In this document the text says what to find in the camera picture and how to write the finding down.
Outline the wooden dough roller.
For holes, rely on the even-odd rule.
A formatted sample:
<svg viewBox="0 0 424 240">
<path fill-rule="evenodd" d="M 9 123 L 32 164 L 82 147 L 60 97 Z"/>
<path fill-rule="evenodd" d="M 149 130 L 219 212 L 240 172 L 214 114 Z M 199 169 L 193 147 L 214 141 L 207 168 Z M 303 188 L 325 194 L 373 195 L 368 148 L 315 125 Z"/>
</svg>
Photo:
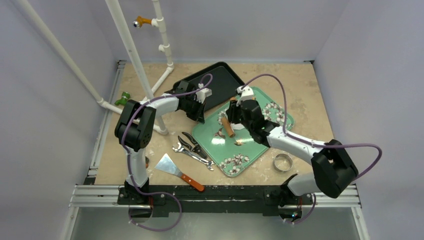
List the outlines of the wooden dough roller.
<svg viewBox="0 0 424 240">
<path fill-rule="evenodd" d="M 227 112 L 226 111 L 224 111 L 224 114 L 222 115 L 222 118 L 221 118 L 220 121 L 221 121 L 221 124 L 224 127 L 227 135 L 230 138 L 234 138 L 236 134 L 235 134 L 235 131 L 233 130 L 233 128 L 231 127 L 231 123 L 228 120 L 228 116 L 227 116 Z"/>
</svg>

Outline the white dough ball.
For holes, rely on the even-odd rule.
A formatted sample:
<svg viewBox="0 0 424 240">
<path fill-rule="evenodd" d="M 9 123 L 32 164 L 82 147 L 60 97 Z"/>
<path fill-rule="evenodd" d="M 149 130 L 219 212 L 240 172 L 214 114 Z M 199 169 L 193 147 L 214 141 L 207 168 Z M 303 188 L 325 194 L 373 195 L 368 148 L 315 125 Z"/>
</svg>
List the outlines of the white dough ball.
<svg viewBox="0 0 424 240">
<path fill-rule="evenodd" d="M 234 131 L 240 131 L 243 130 L 245 127 L 241 124 L 241 123 L 231 123 L 230 127 L 234 130 Z"/>
</svg>

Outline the black plastic tray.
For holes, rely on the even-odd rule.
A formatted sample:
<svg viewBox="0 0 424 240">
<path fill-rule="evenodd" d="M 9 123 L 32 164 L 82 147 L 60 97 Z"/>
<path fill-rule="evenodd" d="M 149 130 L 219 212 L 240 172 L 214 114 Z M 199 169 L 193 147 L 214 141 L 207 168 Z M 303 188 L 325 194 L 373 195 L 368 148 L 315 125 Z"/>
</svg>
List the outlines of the black plastic tray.
<svg viewBox="0 0 424 240">
<path fill-rule="evenodd" d="M 178 80 L 173 84 L 172 89 L 175 89 L 182 80 L 197 86 L 205 74 L 212 74 L 213 76 L 213 80 L 208 86 L 212 91 L 212 96 L 206 98 L 205 111 L 234 97 L 237 93 L 236 89 L 245 84 L 226 62 L 220 61 Z"/>
</svg>

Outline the green floral tray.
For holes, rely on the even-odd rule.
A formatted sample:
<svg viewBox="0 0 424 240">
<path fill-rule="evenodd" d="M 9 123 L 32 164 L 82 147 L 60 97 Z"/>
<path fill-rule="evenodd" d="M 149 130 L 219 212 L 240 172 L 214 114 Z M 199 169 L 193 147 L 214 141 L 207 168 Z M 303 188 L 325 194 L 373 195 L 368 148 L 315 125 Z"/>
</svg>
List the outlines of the green floral tray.
<svg viewBox="0 0 424 240">
<path fill-rule="evenodd" d="M 287 130 L 293 128 L 295 120 L 290 114 L 284 113 L 282 106 L 260 88 L 253 87 L 252 90 L 266 120 L 279 125 L 286 123 Z M 227 102 L 209 115 L 205 123 L 194 126 L 191 134 L 226 176 L 236 177 L 269 148 L 256 143 L 245 128 L 233 127 L 235 136 L 229 137 L 222 124 L 229 105 Z"/>
</svg>

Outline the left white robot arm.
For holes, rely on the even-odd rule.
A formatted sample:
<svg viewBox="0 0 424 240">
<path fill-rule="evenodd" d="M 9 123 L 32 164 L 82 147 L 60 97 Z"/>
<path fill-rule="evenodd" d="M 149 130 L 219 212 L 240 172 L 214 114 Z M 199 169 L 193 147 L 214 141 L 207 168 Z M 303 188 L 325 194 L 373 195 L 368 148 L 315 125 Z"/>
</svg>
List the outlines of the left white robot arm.
<svg viewBox="0 0 424 240">
<path fill-rule="evenodd" d="M 156 118 L 181 110 L 189 119 L 204 123 L 206 99 L 211 95 L 207 84 L 195 85 L 182 80 L 158 97 L 146 101 L 130 99 L 124 105 L 114 135 L 125 151 L 127 177 L 124 184 L 133 187 L 129 197 L 136 204 L 142 205 L 149 199 L 149 191 L 144 187 L 149 180 L 145 150 L 152 139 Z"/>
</svg>

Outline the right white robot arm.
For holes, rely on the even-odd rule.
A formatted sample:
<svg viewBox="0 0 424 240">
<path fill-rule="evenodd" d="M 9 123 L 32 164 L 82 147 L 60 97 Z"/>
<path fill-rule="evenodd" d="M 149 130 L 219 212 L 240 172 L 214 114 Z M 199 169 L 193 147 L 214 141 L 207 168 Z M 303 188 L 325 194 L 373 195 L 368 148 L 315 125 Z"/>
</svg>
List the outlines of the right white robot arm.
<svg viewBox="0 0 424 240">
<path fill-rule="evenodd" d="M 256 143 L 290 153 L 312 167 L 312 172 L 294 174 L 281 185 L 280 196 L 288 204 L 301 195 L 317 192 L 336 199 L 359 175 L 339 141 L 312 141 L 291 133 L 284 126 L 265 119 L 256 100 L 231 100 L 226 114 L 230 123 L 242 124 Z"/>
</svg>

